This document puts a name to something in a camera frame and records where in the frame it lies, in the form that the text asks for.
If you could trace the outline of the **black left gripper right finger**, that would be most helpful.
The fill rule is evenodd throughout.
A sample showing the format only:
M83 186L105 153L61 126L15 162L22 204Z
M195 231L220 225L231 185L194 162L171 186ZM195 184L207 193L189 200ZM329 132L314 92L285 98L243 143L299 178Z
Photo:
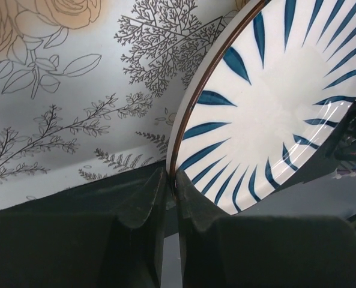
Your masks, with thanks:
M231 216L175 177L184 287L356 287L356 231L330 216Z

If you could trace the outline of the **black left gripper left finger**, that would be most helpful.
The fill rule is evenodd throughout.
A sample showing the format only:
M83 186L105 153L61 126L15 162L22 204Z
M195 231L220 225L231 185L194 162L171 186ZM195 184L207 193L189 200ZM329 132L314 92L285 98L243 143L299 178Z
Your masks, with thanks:
M0 287L159 287L166 188L149 167L0 211Z

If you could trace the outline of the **blue striped white plate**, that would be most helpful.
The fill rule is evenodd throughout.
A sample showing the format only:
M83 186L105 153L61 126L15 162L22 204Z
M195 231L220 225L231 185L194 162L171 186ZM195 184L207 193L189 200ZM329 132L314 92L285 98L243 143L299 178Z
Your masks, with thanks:
M249 1L183 96L166 168L228 214L276 191L356 101L356 1Z

